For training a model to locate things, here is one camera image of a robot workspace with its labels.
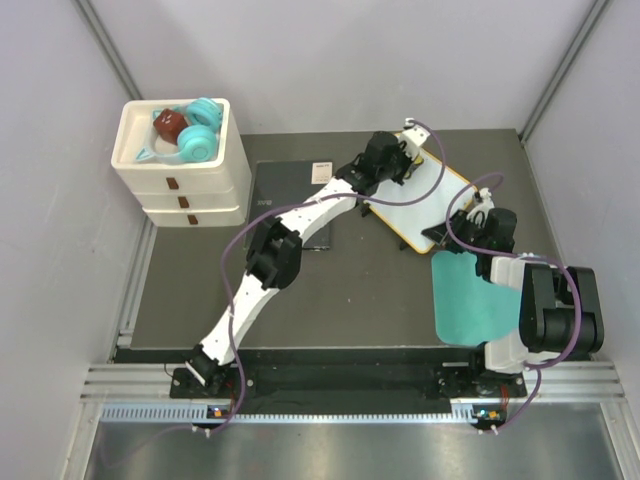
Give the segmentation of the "yellow framed whiteboard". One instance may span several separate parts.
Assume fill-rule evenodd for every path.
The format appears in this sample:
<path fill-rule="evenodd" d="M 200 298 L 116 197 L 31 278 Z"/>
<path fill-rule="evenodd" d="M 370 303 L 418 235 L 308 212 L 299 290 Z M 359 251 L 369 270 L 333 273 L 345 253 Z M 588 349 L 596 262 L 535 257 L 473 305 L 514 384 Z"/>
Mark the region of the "yellow framed whiteboard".
<path fill-rule="evenodd" d="M 382 220 L 400 239 L 419 254 L 428 253 L 434 243 L 422 230 L 444 222 L 446 210 L 468 180 L 448 167 L 423 147 L 424 163 L 404 180 L 403 185 L 387 180 L 378 186 L 374 196 L 391 205 L 373 203 L 371 212 Z"/>

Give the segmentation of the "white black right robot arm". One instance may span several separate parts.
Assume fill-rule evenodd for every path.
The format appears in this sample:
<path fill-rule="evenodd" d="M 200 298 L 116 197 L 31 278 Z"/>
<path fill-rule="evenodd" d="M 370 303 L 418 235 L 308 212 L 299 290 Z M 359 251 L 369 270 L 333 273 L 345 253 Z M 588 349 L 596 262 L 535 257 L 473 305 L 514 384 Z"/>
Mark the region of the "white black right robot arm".
<path fill-rule="evenodd" d="M 484 361 L 466 372 L 469 388 L 481 396 L 498 389 L 503 374 L 550 368 L 572 353 L 595 353 L 604 342 L 594 271 L 515 254 L 516 226 L 513 211 L 494 207 L 485 213 L 459 210 L 422 231 L 447 251 L 475 254 L 475 272 L 484 282 L 520 293 L 518 327 L 485 342 Z"/>

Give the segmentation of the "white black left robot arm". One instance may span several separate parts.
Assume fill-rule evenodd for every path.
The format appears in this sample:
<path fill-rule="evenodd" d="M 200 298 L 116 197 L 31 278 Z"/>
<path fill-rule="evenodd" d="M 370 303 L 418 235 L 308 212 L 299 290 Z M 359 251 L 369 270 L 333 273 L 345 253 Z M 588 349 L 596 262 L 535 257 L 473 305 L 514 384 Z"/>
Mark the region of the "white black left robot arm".
<path fill-rule="evenodd" d="M 250 224 L 254 234 L 240 286 L 230 295 L 217 325 L 185 362 L 192 384 L 203 395 L 212 397 L 224 390 L 229 365 L 240 362 L 241 339 L 266 303 L 299 274 L 306 241 L 360 200 L 371 198 L 381 183 L 403 183 L 421 150 L 410 133 L 374 133 L 365 150 L 339 168 L 317 194 Z"/>

